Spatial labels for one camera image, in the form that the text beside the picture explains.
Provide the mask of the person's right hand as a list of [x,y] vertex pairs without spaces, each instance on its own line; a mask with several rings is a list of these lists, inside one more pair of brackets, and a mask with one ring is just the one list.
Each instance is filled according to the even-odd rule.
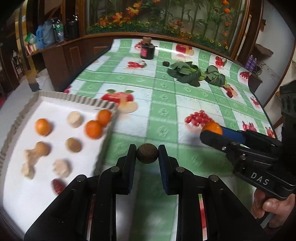
[[273,213],[270,220],[270,228],[278,228],[284,224],[295,206],[295,195],[291,194],[286,200],[279,201],[275,198],[267,198],[266,194],[259,189],[254,192],[254,201],[251,213],[255,218],[262,218],[266,212]]

